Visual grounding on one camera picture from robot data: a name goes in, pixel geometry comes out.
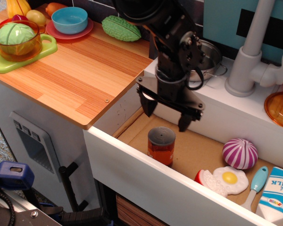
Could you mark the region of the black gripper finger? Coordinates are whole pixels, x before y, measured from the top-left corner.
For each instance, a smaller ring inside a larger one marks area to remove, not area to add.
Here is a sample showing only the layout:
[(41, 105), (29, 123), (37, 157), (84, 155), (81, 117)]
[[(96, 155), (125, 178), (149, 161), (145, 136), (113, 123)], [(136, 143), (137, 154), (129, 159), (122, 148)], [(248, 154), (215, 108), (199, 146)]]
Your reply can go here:
[(185, 132), (192, 121), (199, 121), (203, 116), (203, 111), (186, 111), (181, 113), (181, 117), (178, 122), (180, 132)]
[(143, 108), (144, 113), (150, 117), (154, 112), (158, 102), (152, 98), (149, 94), (143, 91), (141, 88), (137, 89), (137, 92), (140, 97), (140, 103)]

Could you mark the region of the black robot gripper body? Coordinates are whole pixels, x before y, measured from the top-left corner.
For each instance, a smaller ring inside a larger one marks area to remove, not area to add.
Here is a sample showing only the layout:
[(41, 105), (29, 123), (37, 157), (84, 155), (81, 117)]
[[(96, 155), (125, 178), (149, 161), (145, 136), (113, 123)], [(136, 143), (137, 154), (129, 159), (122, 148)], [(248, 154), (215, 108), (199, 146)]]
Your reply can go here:
[(155, 76), (139, 76), (136, 79), (141, 88), (158, 103), (170, 107), (180, 113), (186, 111), (204, 111), (205, 104), (187, 87), (188, 78), (180, 79), (168, 76), (161, 70), (155, 71)]

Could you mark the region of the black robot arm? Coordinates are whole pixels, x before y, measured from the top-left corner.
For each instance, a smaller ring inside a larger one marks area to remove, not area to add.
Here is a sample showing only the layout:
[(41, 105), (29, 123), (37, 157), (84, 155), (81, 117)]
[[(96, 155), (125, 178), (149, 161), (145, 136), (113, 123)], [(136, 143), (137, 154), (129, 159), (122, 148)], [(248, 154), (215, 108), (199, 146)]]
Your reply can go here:
[(155, 76), (136, 79), (144, 113), (151, 116), (161, 103), (181, 113), (178, 127), (186, 131), (201, 119), (205, 107), (193, 93), (202, 84), (189, 85), (192, 71), (204, 82), (199, 65), (205, 53), (195, 23), (176, 0), (115, 0), (113, 5), (123, 19), (150, 31), (158, 50)]

